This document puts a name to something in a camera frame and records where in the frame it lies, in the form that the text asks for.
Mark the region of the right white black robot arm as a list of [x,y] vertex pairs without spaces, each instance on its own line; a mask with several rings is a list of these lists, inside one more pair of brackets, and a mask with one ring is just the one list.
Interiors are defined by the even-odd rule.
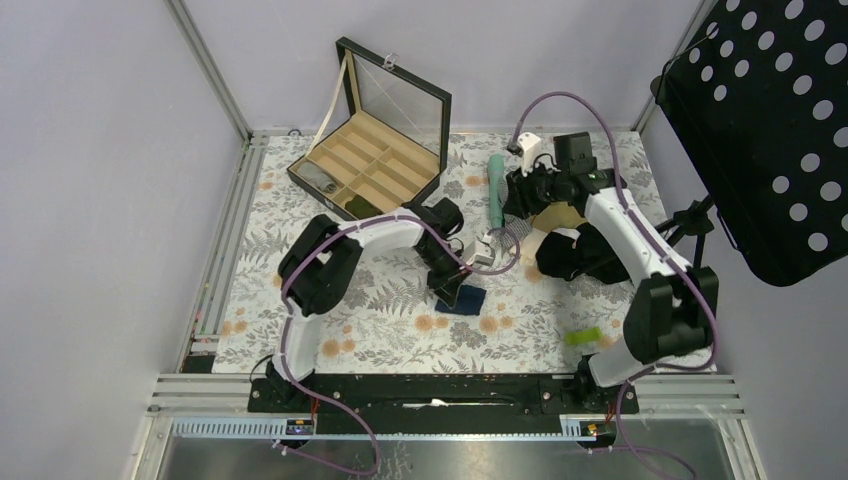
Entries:
[[566,202],[610,245],[636,293],[613,346],[591,356],[591,374],[573,386],[575,402],[597,412],[621,384],[672,356],[714,343],[718,279],[695,268],[647,221],[614,169],[568,173],[541,167],[506,176],[505,213],[527,218]]

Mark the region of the navy blue white-trimmed underwear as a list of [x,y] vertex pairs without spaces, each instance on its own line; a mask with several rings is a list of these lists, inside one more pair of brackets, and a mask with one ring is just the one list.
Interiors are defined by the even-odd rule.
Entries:
[[483,288],[462,285],[458,291],[456,302],[449,306],[443,300],[438,300],[434,309],[439,313],[479,316],[485,302],[487,291]]

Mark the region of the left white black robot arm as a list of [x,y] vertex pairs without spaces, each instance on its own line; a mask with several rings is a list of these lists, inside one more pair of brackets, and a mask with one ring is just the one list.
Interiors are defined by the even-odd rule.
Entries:
[[463,225],[458,206],[448,199],[434,206],[407,202],[364,220],[335,222],[324,214],[310,220],[277,269],[285,317],[266,373],[272,398],[288,411],[309,401],[305,379],[315,370],[322,317],[346,295],[361,261],[412,250],[427,268],[429,291],[455,306],[471,270],[448,238]]

